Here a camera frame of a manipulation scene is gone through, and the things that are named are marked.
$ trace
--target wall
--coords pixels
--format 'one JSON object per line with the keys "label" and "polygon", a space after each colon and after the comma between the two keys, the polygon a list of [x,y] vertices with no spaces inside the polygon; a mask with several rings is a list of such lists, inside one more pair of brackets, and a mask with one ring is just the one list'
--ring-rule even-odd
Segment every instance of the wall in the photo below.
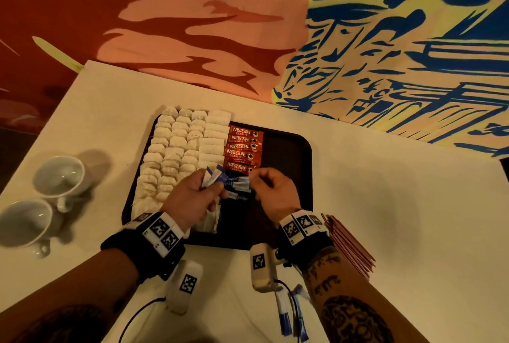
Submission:
{"label": "wall", "polygon": [[509,0],[0,0],[0,124],[38,132],[95,59],[509,155]]}

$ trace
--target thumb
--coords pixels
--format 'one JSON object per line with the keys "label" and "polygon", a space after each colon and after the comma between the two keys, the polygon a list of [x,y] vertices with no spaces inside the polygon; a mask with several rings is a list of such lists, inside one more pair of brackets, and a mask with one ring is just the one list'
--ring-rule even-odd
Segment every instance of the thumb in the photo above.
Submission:
{"label": "thumb", "polygon": [[207,187],[207,189],[202,190],[200,192],[200,196],[203,198],[203,201],[208,204],[219,196],[224,188],[225,185],[222,182],[214,182],[212,185]]}
{"label": "thumb", "polygon": [[259,195],[263,195],[270,190],[270,187],[265,183],[265,181],[255,173],[251,173],[249,176],[249,184]]}

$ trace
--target cup handle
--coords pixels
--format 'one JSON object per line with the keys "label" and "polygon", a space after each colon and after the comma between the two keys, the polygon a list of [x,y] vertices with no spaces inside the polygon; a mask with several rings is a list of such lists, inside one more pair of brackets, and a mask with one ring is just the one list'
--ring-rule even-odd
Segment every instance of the cup handle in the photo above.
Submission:
{"label": "cup handle", "polygon": [[40,241],[34,244],[34,254],[38,259],[43,259],[49,255],[51,249],[49,247],[49,240]]}
{"label": "cup handle", "polygon": [[70,212],[72,209],[72,201],[68,196],[59,197],[59,199],[56,201],[56,207],[59,212]]}

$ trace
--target forearm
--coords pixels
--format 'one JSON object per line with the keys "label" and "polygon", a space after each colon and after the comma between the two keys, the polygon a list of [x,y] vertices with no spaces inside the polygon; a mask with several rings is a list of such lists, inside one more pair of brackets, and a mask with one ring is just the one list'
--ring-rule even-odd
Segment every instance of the forearm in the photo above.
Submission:
{"label": "forearm", "polygon": [[303,276],[331,342],[427,342],[334,247],[321,250]]}
{"label": "forearm", "polygon": [[137,288],[138,272],[104,250],[0,314],[0,342],[100,342]]}

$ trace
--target person's left hand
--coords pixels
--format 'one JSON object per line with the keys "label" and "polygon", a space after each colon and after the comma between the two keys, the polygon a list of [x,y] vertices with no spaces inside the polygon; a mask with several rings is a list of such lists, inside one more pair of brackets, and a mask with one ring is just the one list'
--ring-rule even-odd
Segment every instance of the person's left hand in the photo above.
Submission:
{"label": "person's left hand", "polygon": [[161,211],[168,213],[182,232],[186,232],[194,224],[203,220],[207,209],[211,212],[215,210],[216,197],[228,197],[222,182],[214,182],[208,188],[200,191],[204,175],[205,169],[198,169],[184,178],[175,186],[161,207]]}

